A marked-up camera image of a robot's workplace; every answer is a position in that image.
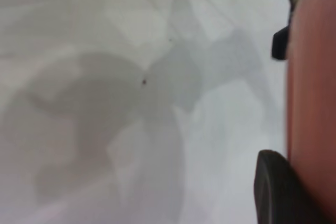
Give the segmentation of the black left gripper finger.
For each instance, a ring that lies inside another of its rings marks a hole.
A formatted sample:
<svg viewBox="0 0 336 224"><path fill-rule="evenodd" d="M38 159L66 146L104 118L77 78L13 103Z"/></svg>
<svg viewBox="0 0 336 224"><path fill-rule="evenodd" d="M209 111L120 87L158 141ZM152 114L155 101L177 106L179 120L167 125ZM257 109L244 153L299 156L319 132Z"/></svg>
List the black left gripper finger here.
<svg viewBox="0 0 336 224"><path fill-rule="evenodd" d="M331 223L278 152L258 153L254 199L259 224Z"/></svg>

